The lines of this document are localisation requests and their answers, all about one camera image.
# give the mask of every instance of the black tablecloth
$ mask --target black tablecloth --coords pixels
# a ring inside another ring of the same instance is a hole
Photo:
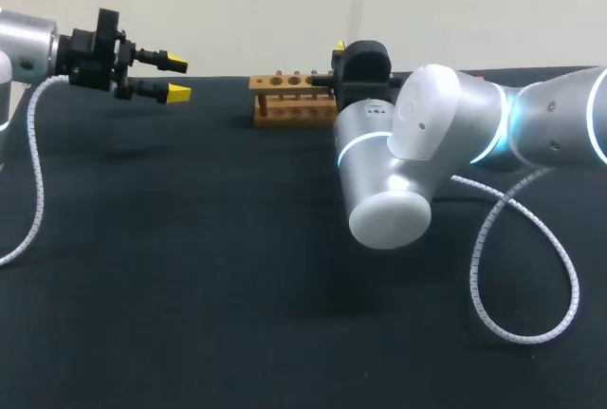
[[[173,108],[68,86],[41,99],[46,210],[0,270],[0,407],[604,407],[603,173],[557,172],[522,194],[569,250],[581,305],[554,343],[505,344],[469,299],[483,195],[445,186],[423,238],[367,250],[348,232],[330,130],[255,130],[245,79],[181,83],[193,102]],[[34,211],[25,109],[0,173],[3,254]],[[484,258],[499,324],[531,334],[561,319],[567,279],[523,217],[504,213]]]

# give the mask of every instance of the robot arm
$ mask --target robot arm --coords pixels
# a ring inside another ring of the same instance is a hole
[[[510,88],[440,65],[419,68],[395,106],[348,104],[335,124],[349,226],[374,249],[415,241],[438,187],[463,165],[492,170],[607,163],[603,67]]]
[[[74,29],[60,35],[52,20],[0,9],[0,169],[9,126],[10,82],[40,84],[55,75],[69,83],[112,92],[130,100],[134,94],[161,103],[186,102],[191,89],[166,82],[146,82],[128,77],[134,61],[159,70],[185,73],[188,63],[166,51],[137,50],[118,30],[119,14],[100,9],[96,31]]]

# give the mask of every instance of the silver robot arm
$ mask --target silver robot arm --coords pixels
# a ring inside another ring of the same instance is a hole
[[[426,65],[395,107],[349,105],[335,133],[352,234],[375,249],[415,241],[430,225],[434,192],[467,163],[502,171],[603,166],[605,75],[598,67],[510,88]]]

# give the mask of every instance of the robot end cap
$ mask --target robot end cap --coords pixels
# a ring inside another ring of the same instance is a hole
[[[393,250],[419,238],[430,226],[428,200],[409,191],[373,195],[350,214],[350,231],[357,241],[376,250]]]

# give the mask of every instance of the glowing blue ring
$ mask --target glowing blue ring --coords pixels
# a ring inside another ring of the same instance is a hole
[[[588,137],[590,138],[590,143],[597,153],[597,156],[604,163],[607,164],[607,157],[600,149],[600,145],[598,145],[597,135],[595,134],[595,124],[593,113],[595,111],[595,96],[597,95],[598,87],[600,83],[603,81],[605,76],[607,75],[607,69],[603,70],[598,76],[595,84],[592,85],[592,89],[590,90],[590,95],[588,95],[588,103],[586,104],[586,128],[588,129]]]
[[[495,148],[495,145],[497,145],[497,142],[500,141],[502,136],[504,136],[507,133],[509,110],[508,110],[508,101],[506,98],[506,92],[498,84],[492,84],[492,85],[495,86],[497,88],[498,92],[500,93],[500,106],[502,107],[502,116],[500,118],[500,123],[497,126],[497,130],[495,131],[495,135],[493,136],[493,139],[489,142],[488,147],[485,148],[483,153],[481,153],[476,158],[471,160],[470,164],[475,164],[479,160],[484,159],[489,153],[491,153],[493,151],[493,148]]]
[[[391,135],[392,135],[392,132],[370,132],[369,134],[363,134],[362,136],[356,137],[355,139],[350,141],[347,145],[345,145],[343,147],[343,149],[341,150],[340,156],[338,157],[338,167],[340,167],[341,160],[345,156],[346,151],[348,151],[350,148],[352,148],[357,143],[361,143],[362,141],[372,139],[374,137],[390,137]]]

